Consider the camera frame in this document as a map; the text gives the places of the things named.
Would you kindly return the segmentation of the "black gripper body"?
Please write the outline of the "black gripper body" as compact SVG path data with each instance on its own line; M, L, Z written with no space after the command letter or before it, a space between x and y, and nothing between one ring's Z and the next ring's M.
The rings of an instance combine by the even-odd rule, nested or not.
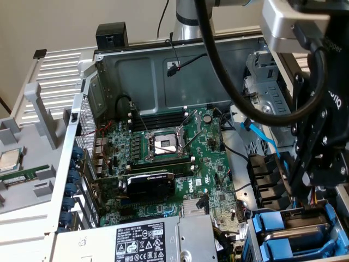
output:
M323 87L312 133L320 145L348 142L348 16L332 16L324 35L310 45L311 85Z

